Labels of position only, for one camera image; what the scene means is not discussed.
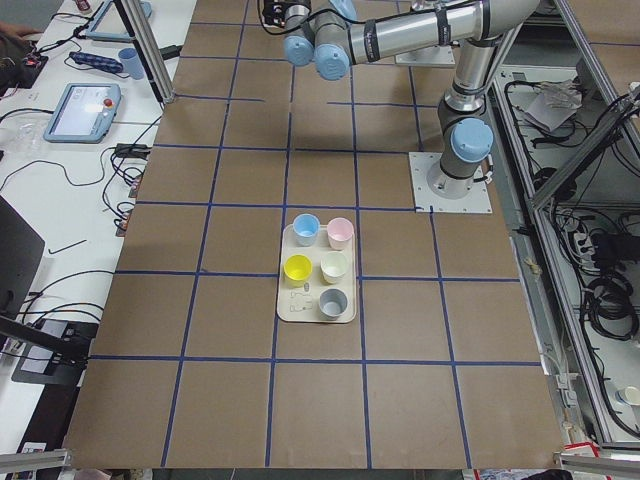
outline tablet device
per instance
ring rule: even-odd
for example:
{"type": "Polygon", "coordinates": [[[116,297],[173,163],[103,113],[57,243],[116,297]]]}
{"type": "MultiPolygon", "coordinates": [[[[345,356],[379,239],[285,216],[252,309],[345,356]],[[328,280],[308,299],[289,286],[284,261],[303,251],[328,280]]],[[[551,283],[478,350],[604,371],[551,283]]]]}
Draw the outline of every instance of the tablet device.
{"type": "MultiPolygon", "coordinates": [[[[144,15],[149,18],[151,16],[151,4],[149,2],[140,2],[140,6],[142,6],[144,15]]],[[[131,37],[129,37],[127,29],[122,23],[113,0],[107,0],[98,9],[96,16],[87,27],[86,35],[87,38],[105,42],[131,41],[131,37]]]]}
{"type": "Polygon", "coordinates": [[[100,143],[120,104],[115,84],[67,85],[44,132],[48,142],[100,143]]]}

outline blue cup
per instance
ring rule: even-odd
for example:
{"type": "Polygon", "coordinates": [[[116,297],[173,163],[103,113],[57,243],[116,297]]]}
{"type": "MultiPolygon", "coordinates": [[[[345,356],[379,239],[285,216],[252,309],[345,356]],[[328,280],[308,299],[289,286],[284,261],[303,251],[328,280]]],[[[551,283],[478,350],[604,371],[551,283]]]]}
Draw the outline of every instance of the blue cup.
{"type": "Polygon", "coordinates": [[[144,78],[144,68],[135,48],[123,48],[118,52],[118,58],[124,67],[124,72],[131,78],[134,80],[144,78]]]}
{"type": "Polygon", "coordinates": [[[315,215],[303,213],[293,221],[293,232],[295,233],[296,241],[303,247],[310,247],[315,243],[319,230],[320,220],[315,215]]]}

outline blue joint cap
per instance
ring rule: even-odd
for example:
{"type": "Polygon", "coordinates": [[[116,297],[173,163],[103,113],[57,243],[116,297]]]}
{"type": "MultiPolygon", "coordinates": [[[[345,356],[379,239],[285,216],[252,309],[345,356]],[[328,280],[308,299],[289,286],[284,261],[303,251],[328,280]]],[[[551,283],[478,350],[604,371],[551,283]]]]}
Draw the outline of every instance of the blue joint cap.
{"type": "Polygon", "coordinates": [[[284,39],[284,55],[289,63],[304,67],[313,60],[313,45],[305,37],[292,35],[284,39]]]}
{"type": "Polygon", "coordinates": [[[349,57],[339,46],[326,43],[316,47],[316,69],[325,80],[340,80],[350,66],[349,57]]]}
{"type": "Polygon", "coordinates": [[[340,15],[347,17],[349,20],[353,20],[354,22],[358,19],[358,14],[356,13],[356,7],[353,6],[353,2],[351,0],[330,0],[333,8],[336,9],[340,15]]]}
{"type": "Polygon", "coordinates": [[[491,152],[492,145],[491,127],[478,118],[465,118],[451,133],[451,148],[463,162],[481,162],[491,152]]]}

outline person's arm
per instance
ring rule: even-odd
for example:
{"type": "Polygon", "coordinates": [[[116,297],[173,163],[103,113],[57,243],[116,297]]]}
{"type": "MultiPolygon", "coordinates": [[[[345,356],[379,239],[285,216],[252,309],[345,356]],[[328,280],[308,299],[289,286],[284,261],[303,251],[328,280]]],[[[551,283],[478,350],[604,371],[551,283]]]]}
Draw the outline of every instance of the person's arm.
{"type": "Polygon", "coordinates": [[[41,32],[37,28],[29,27],[28,25],[14,25],[12,23],[0,21],[0,33],[3,33],[8,37],[21,39],[25,35],[41,32]]]}

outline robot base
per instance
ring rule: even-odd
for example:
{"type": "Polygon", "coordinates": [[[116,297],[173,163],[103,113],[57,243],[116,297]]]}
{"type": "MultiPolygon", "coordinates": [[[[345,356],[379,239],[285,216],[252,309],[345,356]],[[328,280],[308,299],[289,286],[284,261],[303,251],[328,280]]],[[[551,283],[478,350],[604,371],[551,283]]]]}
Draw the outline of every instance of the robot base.
{"type": "MultiPolygon", "coordinates": [[[[440,161],[441,153],[410,152],[409,165],[411,167],[411,182],[413,183],[413,200],[418,212],[429,213],[493,213],[491,201],[484,182],[472,184],[469,193],[461,199],[451,200],[435,193],[427,182],[427,174],[431,167],[440,161]]],[[[483,176],[478,167],[476,177],[483,176]]]]}
{"type": "Polygon", "coordinates": [[[454,68],[456,61],[451,47],[426,47],[396,55],[396,65],[408,67],[454,68]]]}

